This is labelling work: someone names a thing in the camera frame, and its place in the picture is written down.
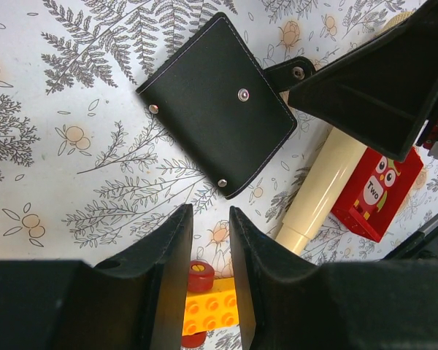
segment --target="owl illustration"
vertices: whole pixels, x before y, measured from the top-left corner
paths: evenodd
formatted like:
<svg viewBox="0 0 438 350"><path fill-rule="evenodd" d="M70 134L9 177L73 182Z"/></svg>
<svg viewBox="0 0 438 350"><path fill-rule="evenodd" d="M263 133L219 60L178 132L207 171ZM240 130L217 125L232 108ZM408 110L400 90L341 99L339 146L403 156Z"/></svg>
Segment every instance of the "owl illustration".
<svg viewBox="0 0 438 350"><path fill-rule="evenodd" d="M396 169L393 160L381 157L376 169L365 184L364 190L360 192L353 205L359 213L363 214L365 220L368 220L375 207L377 212L380 212L388 197L389 187L393 186L396 178L400 175L401 173Z"/></svg>

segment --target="wallet strap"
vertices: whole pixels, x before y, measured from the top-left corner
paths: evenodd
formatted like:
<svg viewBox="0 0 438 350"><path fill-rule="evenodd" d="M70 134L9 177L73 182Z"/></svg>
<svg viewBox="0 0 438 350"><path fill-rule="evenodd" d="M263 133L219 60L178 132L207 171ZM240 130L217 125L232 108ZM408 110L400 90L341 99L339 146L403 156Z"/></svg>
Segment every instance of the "wallet strap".
<svg viewBox="0 0 438 350"><path fill-rule="evenodd" d="M264 76L277 93L290 90L294 85L316 73L313 63L303 56L295 57L264 69Z"/></svg>

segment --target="owl eye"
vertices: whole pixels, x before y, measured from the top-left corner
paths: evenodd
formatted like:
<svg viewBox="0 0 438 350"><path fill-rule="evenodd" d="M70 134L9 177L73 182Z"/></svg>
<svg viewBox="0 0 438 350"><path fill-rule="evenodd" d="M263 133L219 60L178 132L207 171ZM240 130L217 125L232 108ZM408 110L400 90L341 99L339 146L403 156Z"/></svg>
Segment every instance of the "owl eye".
<svg viewBox="0 0 438 350"><path fill-rule="evenodd" d="M377 173L381 174L386 169L386 164L388 164L388 160L386 157L381 157L380 162L377 165Z"/></svg>
<svg viewBox="0 0 438 350"><path fill-rule="evenodd" d="M390 171L388 171L385 177L386 187L391 187L395 181L396 181L396 173L394 172L393 169L391 169Z"/></svg>

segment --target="floral tablecloth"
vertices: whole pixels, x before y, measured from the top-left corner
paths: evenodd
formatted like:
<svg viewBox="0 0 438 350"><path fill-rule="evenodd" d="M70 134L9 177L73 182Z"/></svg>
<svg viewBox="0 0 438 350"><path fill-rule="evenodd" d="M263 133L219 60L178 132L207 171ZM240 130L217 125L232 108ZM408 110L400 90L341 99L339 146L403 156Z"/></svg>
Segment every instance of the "floral tablecloth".
<svg viewBox="0 0 438 350"><path fill-rule="evenodd" d="M229 206L275 235L331 126L293 110L299 124L290 140L226 201L135 88L217 11L264 68L296 55L320 68L421 2L0 0L0 259L96 264L192 203L192 258L230 276ZM380 244L330 216L303 257L317 264L378 259L435 215L438 161L419 153L425 167ZM238 327L211 332L203 348L240 349Z"/></svg>

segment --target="red box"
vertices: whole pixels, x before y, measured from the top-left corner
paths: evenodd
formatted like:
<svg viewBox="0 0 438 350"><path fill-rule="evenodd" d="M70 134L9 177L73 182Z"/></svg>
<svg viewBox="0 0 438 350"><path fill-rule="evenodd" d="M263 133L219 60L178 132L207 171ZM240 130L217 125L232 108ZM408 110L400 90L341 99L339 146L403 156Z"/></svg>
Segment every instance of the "red box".
<svg viewBox="0 0 438 350"><path fill-rule="evenodd" d="M381 241L422 167L413 148L403 163L367 148L331 213L349 231Z"/></svg>

